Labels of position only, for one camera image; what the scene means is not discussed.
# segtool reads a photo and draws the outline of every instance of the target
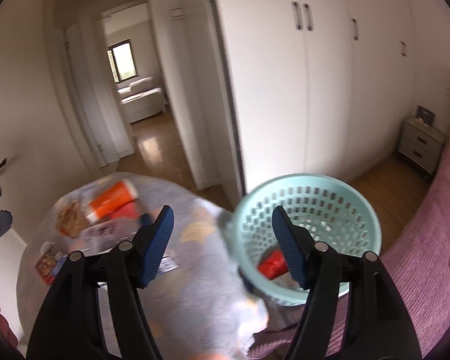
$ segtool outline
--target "sofa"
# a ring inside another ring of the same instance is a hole
[[[145,119],[165,110],[167,101],[153,77],[138,76],[117,86],[128,123]]]

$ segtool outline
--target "wardrobe door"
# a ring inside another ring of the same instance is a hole
[[[346,155],[351,179],[388,156],[410,114],[411,58],[402,55],[406,0],[346,0],[353,37],[353,106]]]
[[[308,49],[306,172],[341,176],[352,100],[352,40],[345,0],[300,0]]]
[[[304,171],[302,6],[299,0],[216,0],[216,5],[250,191],[274,177]]]

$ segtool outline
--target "blue gripper pad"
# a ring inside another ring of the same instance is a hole
[[[275,207],[274,212],[271,214],[271,227],[277,238],[278,246],[285,257],[290,275],[298,282],[300,287],[304,288],[307,281],[305,276],[305,256],[292,234],[292,226],[293,224],[283,207]]]
[[[147,224],[150,221],[150,216],[142,217],[141,221],[143,224]],[[170,236],[172,235],[173,225],[173,210],[171,207],[165,206],[155,221],[155,236],[150,241],[143,255],[140,283],[145,287],[147,287],[150,281],[154,280],[157,276],[162,257],[167,248]]]

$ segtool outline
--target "snack package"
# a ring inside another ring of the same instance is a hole
[[[80,237],[68,245],[68,251],[81,250],[85,256],[100,254],[118,245],[121,241],[132,239],[140,228],[140,220],[124,217],[112,219],[89,227]]]
[[[70,204],[64,204],[56,218],[56,229],[63,235],[77,238],[80,232],[89,227],[87,218],[82,213],[78,200],[73,200]]]
[[[67,259],[67,255],[62,253],[54,243],[46,242],[42,245],[42,255],[35,264],[40,277],[47,285],[51,285],[56,275],[59,273],[60,268],[63,266]]]
[[[267,259],[260,263],[258,270],[270,280],[274,280],[288,272],[283,253],[280,250],[274,250]]]

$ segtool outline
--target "window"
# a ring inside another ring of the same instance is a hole
[[[110,46],[108,60],[116,83],[137,77],[130,39]]]

